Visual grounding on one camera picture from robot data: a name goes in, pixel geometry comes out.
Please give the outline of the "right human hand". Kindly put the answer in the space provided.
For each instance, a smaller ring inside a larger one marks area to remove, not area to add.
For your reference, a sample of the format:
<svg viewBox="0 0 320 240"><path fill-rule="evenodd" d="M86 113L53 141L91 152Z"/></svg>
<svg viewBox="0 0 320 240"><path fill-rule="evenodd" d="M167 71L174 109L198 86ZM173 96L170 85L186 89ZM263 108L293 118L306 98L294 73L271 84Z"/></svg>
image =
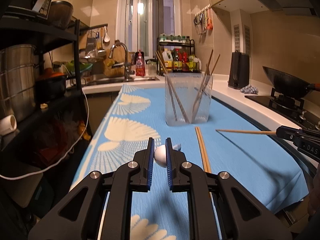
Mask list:
<svg viewBox="0 0 320 240"><path fill-rule="evenodd" d="M314 187L309 194L309 203L308 203L308 214L313 216L319 209L320 199L319 199L319 189Z"/></svg>

